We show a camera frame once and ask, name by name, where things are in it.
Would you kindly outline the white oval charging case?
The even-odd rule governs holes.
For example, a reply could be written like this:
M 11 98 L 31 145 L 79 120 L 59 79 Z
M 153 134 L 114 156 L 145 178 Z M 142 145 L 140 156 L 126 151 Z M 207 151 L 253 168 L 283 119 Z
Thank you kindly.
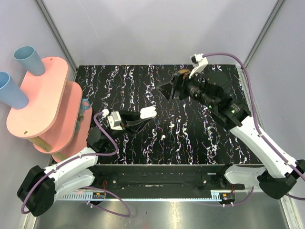
M 140 110 L 140 118 L 155 118 L 157 115 L 156 108 L 154 106 L 144 107 Z

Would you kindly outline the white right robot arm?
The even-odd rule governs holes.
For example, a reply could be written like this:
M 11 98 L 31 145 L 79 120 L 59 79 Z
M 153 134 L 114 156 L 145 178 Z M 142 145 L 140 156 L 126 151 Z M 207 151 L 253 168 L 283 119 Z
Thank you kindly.
M 232 98 L 231 82 L 223 72 L 209 73 L 200 82 L 191 77 L 189 70 L 182 69 L 157 89 L 168 101 L 175 96 L 179 100 L 190 97 L 206 106 L 214 121 L 239 138 L 262 162 L 262 167 L 225 166 L 216 177 L 218 187 L 258 187 L 269 197 L 281 199 L 304 174 L 304 160 L 296 160 L 281 150 L 259 129 L 248 106 Z

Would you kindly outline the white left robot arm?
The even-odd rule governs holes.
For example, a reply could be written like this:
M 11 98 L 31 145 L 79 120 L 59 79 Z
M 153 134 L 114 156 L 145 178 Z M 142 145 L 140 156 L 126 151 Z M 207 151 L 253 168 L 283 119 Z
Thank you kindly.
M 138 112 L 109 111 L 104 109 L 93 116 L 98 133 L 88 134 L 88 146 L 75 155 L 45 168 L 32 167 L 17 191 L 22 201 L 21 213 L 37 217 L 45 213 L 55 201 L 78 189 L 97 189 L 103 177 L 90 171 L 101 157 L 118 154 L 115 142 L 118 134 L 139 133 L 156 117 L 155 107 L 142 108 Z

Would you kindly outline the gold bowl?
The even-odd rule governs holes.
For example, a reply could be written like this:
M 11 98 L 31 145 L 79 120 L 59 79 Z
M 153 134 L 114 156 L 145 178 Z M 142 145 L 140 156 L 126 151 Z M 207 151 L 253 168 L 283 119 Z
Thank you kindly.
M 181 74 L 190 73 L 190 72 L 191 72 L 191 71 L 188 70 L 188 69 L 180 69 L 180 70 L 178 71 L 178 73 L 181 73 Z

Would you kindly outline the black marbled mat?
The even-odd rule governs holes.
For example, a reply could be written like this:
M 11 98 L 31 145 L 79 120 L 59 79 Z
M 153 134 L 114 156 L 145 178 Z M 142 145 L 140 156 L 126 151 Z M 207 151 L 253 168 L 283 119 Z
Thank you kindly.
M 156 107 L 157 116 L 140 133 L 125 133 L 116 139 L 118 154 L 102 157 L 102 164 L 259 163 L 241 140 L 212 119 L 205 106 L 190 98 L 167 101 L 157 90 L 157 86 L 184 68 L 191 69 L 191 65 L 81 65 L 78 68 L 75 81 L 94 113 L 103 109 L 139 111 L 151 105 Z

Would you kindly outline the pink two-tier shelf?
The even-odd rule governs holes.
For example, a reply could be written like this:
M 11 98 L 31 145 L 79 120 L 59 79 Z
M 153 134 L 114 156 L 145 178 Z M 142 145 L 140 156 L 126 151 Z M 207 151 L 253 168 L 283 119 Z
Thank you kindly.
M 92 109 L 84 112 L 76 133 L 82 89 L 68 80 L 69 67 L 63 58 L 46 57 L 42 62 L 45 73 L 34 76 L 27 72 L 20 86 L 29 103 L 19 110 L 12 108 L 6 125 L 12 135 L 32 142 L 36 150 L 61 162 L 86 147 Z

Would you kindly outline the blue cup front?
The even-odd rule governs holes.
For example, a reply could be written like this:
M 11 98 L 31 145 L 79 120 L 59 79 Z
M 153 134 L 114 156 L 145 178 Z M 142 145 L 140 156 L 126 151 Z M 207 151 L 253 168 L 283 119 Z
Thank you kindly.
M 7 72 L 0 72 L 0 100 L 14 109 L 22 109 L 29 103 L 26 94 Z

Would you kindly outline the blue cup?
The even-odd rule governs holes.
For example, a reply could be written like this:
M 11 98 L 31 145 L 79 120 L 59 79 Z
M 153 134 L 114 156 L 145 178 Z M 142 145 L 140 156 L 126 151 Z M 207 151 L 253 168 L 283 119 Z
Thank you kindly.
M 44 64 L 34 47 L 20 47 L 15 51 L 13 57 L 32 75 L 41 76 L 45 73 Z
M 22 109 L 29 103 L 26 94 L 7 72 L 0 72 L 0 100 L 14 109 Z

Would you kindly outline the blue cup rear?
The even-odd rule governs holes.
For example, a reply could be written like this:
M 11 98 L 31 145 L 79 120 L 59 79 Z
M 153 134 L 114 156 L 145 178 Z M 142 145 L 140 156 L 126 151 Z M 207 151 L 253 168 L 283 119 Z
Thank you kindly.
M 34 47 L 20 47 L 15 51 L 13 57 L 32 75 L 41 76 L 45 73 L 44 64 Z

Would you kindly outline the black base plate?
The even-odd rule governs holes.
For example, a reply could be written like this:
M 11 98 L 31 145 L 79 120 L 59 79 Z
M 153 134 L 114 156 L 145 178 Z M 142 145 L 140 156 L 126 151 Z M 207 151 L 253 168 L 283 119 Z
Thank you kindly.
M 243 190 L 259 187 L 258 177 L 266 171 L 260 165 L 53 165 L 48 179 L 55 189 L 71 181 L 81 188 L 81 178 L 86 186 L 116 190 L 123 187 L 189 187 L 203 190 Z

